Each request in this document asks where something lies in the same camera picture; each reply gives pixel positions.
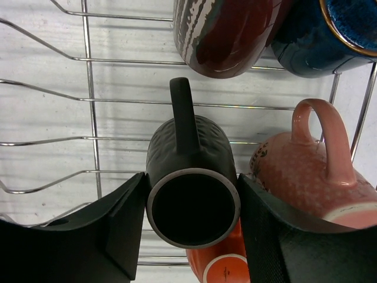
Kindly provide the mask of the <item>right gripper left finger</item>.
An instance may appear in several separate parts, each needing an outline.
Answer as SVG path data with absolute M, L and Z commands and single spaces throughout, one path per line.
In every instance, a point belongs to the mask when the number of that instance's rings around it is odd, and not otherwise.
M 1 282 L 131 282 L 136 278 L 147 178 L 45 227 L 1 221 Z

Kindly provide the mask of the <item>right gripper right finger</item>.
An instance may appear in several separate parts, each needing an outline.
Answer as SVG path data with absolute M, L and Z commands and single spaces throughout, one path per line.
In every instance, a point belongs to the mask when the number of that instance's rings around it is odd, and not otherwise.
M 241 227 L 252 282 L 376 282 L 376 227 L 312 216 L 240 174 Z

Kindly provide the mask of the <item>red orange cup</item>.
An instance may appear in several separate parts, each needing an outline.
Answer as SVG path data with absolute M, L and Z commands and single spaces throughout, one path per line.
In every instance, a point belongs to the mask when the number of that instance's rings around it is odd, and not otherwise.
M 207 248 L 187 249 L 186 256 L 200 282 L 251 282 L 240 222 L 224 240 Z

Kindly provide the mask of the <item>black cup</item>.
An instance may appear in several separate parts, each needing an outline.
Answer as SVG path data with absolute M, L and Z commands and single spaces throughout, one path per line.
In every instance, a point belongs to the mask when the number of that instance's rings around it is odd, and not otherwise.
M 173 118 L 154 132 L 147 150 L 147 217 L 167 243 L 206 248 L 239 220 L 233 152 L 221 127 L 195 114 L 187 78 L 170 80 L 170 97 Z

